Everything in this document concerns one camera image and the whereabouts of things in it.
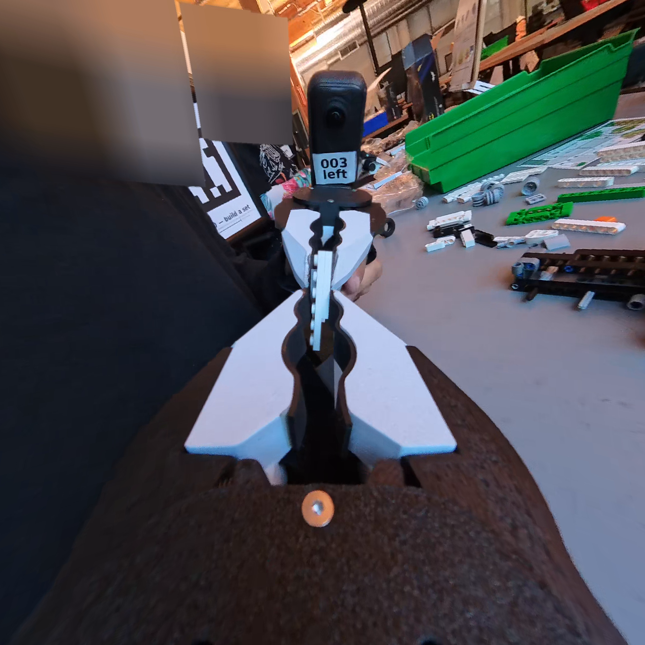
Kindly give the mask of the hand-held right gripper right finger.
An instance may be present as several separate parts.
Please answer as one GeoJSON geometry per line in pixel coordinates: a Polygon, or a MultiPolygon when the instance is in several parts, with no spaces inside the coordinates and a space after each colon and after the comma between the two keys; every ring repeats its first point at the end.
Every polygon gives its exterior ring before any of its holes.
{"type": "Polygon", "coordinates": [[[403,457],[453,452],[457,443],[404,341],[334,292],[340,326],[357,350],[345,378],[352,421],[349,450],[357,457],[403,457]]]}

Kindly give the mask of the person's black clothed body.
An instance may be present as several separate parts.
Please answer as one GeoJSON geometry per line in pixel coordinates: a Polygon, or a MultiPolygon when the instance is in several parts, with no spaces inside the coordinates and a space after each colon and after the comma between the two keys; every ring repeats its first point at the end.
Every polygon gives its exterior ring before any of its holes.
{"type": "Polygon", "coordinates": [[[1,164],[1,643],[132,437],[270,307],[190,192],[1,164]]]}

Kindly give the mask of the green lego frame piece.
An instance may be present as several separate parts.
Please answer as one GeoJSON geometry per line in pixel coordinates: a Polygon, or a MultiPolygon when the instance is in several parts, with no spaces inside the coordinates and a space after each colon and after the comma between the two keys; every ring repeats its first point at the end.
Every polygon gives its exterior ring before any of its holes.
{"type": "Polygon", "coordinates": [[[573,203],[554,203],[521,209],[511,212],[505,221],[505,225],[532,224],[569,217],[573,212],[573,207],[573,203]]]}

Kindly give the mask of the silver ventilation duct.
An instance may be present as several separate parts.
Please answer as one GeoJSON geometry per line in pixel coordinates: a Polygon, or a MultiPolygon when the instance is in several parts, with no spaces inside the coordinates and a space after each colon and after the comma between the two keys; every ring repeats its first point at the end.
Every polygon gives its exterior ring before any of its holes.
{"type": "MultiPolygon", "coordinates": [[[[368,27],[373,36],[390,28],[409,13],[427,4],[427,1],[367,1],[364,4],[368,27]]],[[[292,52],[292,60],[300,74],[333,57],[349,44],[363,44],[367,40],[364,23],[358,10],[337,15],[313,32],[313,39],[292,52]]]]}

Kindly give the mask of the green plastic bin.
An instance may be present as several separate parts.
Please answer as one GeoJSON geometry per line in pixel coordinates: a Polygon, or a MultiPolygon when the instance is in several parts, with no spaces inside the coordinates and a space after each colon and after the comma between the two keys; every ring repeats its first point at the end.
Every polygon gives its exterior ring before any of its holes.
{"type": "Polygon", "coordinates": [[[406,136],[411,170],[448,192],[614,115],[637,30],[543,60],[406,136]]]}

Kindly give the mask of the lego instruction booklet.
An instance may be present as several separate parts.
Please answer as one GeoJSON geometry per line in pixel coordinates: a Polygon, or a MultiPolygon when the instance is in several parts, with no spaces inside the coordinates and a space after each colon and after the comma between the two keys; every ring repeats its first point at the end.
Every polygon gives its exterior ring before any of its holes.
{"type": "Polygon", "coordinates": [[[639,141],[644,134],[644,117],[615,119],[578,134],[555,147],[525,160],[519,167],[547,166],[576,170],[598,159],[600,149],[639,141]]]}

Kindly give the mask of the white lego beam piece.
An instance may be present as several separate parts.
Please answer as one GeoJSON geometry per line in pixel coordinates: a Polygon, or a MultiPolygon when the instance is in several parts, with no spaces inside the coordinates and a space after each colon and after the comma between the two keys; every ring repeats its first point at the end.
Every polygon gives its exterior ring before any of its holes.
{"type": "Polygon", "coordinates": [[[444,228],[451,226],[458,226],[472,220],[472,211],[459,211],[453,214],[441,215],[429,221],[427,230],[432,231],[435,228],[444,228]]]}

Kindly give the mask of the row of white lego beams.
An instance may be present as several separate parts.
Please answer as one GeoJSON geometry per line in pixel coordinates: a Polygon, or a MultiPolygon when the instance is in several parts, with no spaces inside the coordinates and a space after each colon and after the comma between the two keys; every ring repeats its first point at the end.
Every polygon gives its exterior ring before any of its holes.
{"type": "Polygon", "coordinates": [[[558,188],[609,187],[615,178],[627,177],[644,167],[644,141],[608,146],[597,151],[599,163],[579,170],[573,178],[560,179],[558,188]]]}

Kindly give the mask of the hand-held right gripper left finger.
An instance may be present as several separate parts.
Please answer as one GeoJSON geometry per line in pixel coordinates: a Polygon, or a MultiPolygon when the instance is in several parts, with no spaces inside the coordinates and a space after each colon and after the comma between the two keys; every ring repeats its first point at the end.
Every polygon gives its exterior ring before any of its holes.
{"type": "Polygon", "coordinates": [[[297,367],[309,322],[308,291],[296,291],[217,356],[224,362],[184,443],[187,452],[255,460],[272,485],[286,484],[280,461],[300,448],[306,427],[297,367]]]}

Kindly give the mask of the framed black white tag sign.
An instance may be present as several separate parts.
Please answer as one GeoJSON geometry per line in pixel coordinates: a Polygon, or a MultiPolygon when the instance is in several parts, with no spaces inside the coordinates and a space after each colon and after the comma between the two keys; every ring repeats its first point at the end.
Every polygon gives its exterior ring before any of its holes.
{"type": "Polygon", "coordinates": [[[222,142],[200,137],[205,187],[189,190],[214,223],[219,235],[230,239],[260,220],[261,212],[222,142]]]}

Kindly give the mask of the white lego plate assembly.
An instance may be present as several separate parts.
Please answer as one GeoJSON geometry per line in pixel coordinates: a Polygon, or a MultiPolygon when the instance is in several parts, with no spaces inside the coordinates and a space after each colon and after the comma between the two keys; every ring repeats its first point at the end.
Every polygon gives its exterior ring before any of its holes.
{"type": "Polygon", "coordinates": [[[326,229],[331,234],[334,233],[333,225],[324,227],[318,217],[312,221],[310,251],[305,261],[306,285],[310,291],[311,304],[310,345],[315,351],[320,350],[322,325],[328,319],[335,262],[334,251],[324,249],[323,233],[326,229]]]}

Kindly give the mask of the person's left hand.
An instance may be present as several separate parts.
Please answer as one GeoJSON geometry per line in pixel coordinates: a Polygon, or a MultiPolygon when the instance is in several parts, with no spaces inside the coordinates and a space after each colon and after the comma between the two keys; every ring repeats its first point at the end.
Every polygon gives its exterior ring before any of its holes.
{"type": "Polygon", "coordinates": [[[377,251],[372,245],[365,260],[360,263],[351,278],[344,283],[341,291],[347,298],[356,301],[368,292],[382,274],[382,262],[377,259],[377,251]]]}

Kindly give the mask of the tall cardboard display board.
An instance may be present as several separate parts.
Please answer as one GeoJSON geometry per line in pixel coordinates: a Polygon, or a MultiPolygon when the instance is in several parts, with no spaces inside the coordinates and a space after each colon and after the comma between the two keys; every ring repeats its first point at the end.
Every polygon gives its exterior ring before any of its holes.
{"type": "Polygon", "coordinates": [[[450,92],[472,89],[479,76],[487,1],[460,1],[454,28],[450,92]]]}

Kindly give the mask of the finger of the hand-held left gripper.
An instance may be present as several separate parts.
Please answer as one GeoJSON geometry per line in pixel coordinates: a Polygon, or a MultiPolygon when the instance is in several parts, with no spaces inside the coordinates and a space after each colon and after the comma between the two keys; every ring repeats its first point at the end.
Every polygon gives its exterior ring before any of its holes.
{"type": "Polygon", "coordinates": [[[290,211],[286,228],[282,231],[283,248],[292,272],[301,288],[316,291],[318,251],[312,248],[315,232],[312,223],[319,221],[316,211],[290,211]]]}
{"type": "Polygon", "coordinates": [[[337,245],[332,276],[332,289],[339,290],[355,273],[372,246],[373,235],[368,213],[340,213],[344,228],[340,231],[341,242],[337,245]]]}

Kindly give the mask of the long green lego beam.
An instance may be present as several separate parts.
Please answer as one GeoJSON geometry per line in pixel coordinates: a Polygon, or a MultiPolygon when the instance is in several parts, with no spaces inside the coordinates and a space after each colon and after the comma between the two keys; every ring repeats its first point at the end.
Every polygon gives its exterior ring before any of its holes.
{"type": "Polygon", "coordinates": [[[644,186],[622,185],[597,190],[585,190],[560,194],[557,203],[592,203],[644,198],[644,186]]]}

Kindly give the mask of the long white lego beam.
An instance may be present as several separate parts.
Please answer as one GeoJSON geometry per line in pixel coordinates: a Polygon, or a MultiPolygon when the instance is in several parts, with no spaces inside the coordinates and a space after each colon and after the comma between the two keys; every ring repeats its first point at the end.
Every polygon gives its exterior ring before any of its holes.
{"type": "Polygon", "coordinates": [[[601,235],[617,235],[626,229],[626,224],[618,221],[580,220],[564,217],[552,222],[551,229],[601,235]]]}

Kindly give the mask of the clear plastic bags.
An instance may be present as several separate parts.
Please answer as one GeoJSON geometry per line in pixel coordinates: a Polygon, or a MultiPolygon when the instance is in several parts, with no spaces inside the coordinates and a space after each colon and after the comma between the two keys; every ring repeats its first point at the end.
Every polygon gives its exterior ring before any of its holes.
{"type": "Polygon", "coordinates": [[[387,214],[412,208],[423,197],[424,183],[409,168],[405,143],[380,153],[375,164],[375,172],[361,188],[387,214]]]}

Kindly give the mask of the printed dark cloth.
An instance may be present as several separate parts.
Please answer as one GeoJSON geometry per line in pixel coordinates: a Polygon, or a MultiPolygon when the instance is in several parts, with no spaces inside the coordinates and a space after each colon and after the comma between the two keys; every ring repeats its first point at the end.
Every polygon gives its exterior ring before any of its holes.
{"type": "Polygon", "coordinates": [[[266,196],[265,201],[276,202],[291,196],[300,188],[311,186],[310,169],[299,169],[296,166],[295,156],[289,146],[260,144],[259,164],[263,180],[260,194],[266,196]]]}

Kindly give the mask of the dark printed cardboard box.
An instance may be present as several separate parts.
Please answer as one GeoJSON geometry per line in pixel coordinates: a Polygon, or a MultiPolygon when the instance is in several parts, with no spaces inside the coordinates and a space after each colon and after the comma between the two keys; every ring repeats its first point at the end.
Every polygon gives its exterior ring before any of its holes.
{"type": "Polygon", "coordinates": [[[419,36],[402,49],[402,65],[407,77],[407,99],[414,120],[423,124],[444,113],[436,54],[428,34],[419,36]]]}

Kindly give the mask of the white lego plate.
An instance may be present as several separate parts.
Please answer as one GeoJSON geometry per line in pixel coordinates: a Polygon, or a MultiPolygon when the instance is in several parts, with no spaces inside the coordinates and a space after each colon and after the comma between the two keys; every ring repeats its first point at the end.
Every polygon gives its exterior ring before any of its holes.
{"type": "Polygon", "coordinates": [[[452,192],[443,195],[442,202],[452,203],[454,201],[458,201],[460,203],[467,203],[471,200],[472,195],[480,191],[483,183],[483,181],[478,181],[453,190],[452,192]]]}

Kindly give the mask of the dark lego vehicle build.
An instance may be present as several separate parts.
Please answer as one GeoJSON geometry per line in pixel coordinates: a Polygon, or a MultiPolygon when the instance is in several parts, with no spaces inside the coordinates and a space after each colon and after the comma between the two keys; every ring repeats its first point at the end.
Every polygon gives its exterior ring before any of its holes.
{"type": "Polygon", "coordinates": [[[584,310],[593,299],[644,310],[644,251],[578,249],[570,254],[527,252],[512,265],[510,288],[531,301],[538,294],[574,297],[584,310]]]}

